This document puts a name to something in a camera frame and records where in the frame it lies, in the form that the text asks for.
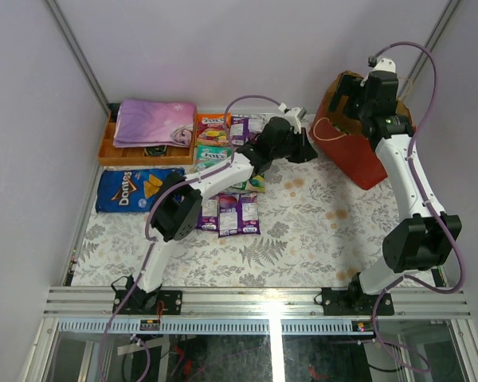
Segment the purple candy bag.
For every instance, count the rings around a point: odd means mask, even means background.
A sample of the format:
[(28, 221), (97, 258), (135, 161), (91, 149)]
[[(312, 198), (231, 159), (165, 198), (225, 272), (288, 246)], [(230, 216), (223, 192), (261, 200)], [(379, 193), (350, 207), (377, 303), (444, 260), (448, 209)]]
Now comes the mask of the purple candy bag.
[(257, 193), (218, 195), (218, 236), (260, 235)]
[(262, 118), (232, 116), (229, 137), (233, 146), (242, 146), (264, 130), (266, 122)]
[(219, 229), (219, 196), (212, 196), (202, 202), (196, 229), (217, 232)]

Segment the red paper bag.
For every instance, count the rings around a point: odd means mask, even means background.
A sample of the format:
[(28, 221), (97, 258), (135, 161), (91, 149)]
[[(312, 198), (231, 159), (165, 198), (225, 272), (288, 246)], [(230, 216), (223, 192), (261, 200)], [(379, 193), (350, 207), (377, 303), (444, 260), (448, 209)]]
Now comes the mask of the red paper bag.
[[(362, 127), (359, 121), (359, 108), (346, 105), (347, 99), (339, 103), (336, 112), (330, 113), (328, 108), (331, 97), (345, 74), (360, 76), (355, 72), (345, 71), (331, 83), (311, 125), (310, 136), (358, 187), (368, 190), (387, 178), (386, 171), (375, 153), (377, 145), (382, 139), (392, 138), (397, 134), (411, 137), (415, 127), (409, 109), (398, 98), (395, 115), (373, 118), (367, 127)], [(362, 93), (366, 79), (367, 77), (362, 77)], [(333, 123), (346, 127), (349, 135), (341, 135), (332, 126)]]

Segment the orange lemon candy bag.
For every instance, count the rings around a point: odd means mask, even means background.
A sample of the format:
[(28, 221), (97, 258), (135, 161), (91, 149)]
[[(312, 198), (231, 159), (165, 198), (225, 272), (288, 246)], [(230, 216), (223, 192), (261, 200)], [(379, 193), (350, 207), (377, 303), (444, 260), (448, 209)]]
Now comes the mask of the orange lemon candy bag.
[(227, 114), (198, 114), (197, 138), (198, 146), (228, 146), (228, 128), (231, 115)]

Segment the teal mint candy bag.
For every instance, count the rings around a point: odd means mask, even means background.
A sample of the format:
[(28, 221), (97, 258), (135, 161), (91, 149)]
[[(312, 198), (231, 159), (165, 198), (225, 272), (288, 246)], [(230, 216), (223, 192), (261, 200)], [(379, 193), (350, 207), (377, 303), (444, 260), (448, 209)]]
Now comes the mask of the teal mint candy bag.
[(206, 170), (224, 161), (231, 153), (232, 150), (225, 146), (199, 146), (196, 153), (194, 173)]

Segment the blue chips snack bag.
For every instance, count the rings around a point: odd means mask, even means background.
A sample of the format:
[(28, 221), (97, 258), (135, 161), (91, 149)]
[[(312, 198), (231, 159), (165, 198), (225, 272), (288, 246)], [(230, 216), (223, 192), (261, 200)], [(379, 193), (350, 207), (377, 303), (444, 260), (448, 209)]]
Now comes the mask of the blue chips snack bag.
[(183, 168), (105, 170), (98, 184), (97, 213), (149, 212), (163, 182), (171, 173), (184, 175)]

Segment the yellow green candy bag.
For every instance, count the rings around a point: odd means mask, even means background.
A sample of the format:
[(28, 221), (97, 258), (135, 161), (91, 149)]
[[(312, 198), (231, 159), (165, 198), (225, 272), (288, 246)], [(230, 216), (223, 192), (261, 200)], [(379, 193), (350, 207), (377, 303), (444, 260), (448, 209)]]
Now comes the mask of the yellow green candy bag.
[(349, 135), (349, 131), (346, 127), (340, 126), (337, 123), (333, 123), (332, 126), (341, 134), (341, 135)]

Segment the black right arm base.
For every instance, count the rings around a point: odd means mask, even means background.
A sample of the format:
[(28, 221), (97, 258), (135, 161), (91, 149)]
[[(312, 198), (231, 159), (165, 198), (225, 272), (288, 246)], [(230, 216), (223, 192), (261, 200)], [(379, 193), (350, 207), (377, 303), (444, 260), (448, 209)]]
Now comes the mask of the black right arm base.
[(359, 274), (352, 278), (347, 289), (324, 287), (320, 296), (325, 316), (371, 316), (379, 297), (363, 292)]

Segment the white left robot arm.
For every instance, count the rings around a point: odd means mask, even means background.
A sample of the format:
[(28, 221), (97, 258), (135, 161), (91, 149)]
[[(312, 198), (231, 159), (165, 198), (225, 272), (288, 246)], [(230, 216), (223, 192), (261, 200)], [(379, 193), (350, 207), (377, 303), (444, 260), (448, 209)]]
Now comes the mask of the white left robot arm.
[(151, 206), (144, 235), (149, 242), (139, 271), (128, 277), (131, 304), (141, 314), (153, 312), (159, 303), (156, 291), (177, 241), (196, 228), (204, 201), (239, 182), (265, 173), (272, 162), (285, 159), (301, 164), (317, 158), (306, 129), (295, 128), (286, 118), (272, 117), (263, 131), (238, 147), (229, 157), (190, 175), (172, 172), (163, 182)]

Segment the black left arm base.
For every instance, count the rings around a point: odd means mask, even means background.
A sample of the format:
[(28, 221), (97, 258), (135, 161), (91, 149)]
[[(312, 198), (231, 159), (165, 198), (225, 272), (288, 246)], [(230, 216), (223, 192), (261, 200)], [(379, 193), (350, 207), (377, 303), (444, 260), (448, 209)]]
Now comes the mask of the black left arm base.
[(132, 275), (118, 278), (112, 282), (111, 289), (115, 293), (113, 312), (118, 314), (181, 314), (183, 293), (180, 290), (164, 290), (160, 287), (147, 293), (135, 285)]

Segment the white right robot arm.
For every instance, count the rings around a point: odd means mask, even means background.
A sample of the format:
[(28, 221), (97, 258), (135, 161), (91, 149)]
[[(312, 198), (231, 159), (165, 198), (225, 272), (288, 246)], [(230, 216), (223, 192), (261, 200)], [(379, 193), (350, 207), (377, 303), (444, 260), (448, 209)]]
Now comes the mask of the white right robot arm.
[(382, 258), (354, 276), (347, 304), (364, 314), (375, 295), (390, 284), (445, 263), (462, 224), (436, 199), (417, 156), (412, 119), (397, 100), (395, 72), (374, 70), (368, 77), (342, 74), (329, 104), (330, 114), (359, 122), (362, 136), (382, 163), (398, 206), (398, 225), (382, 242)]

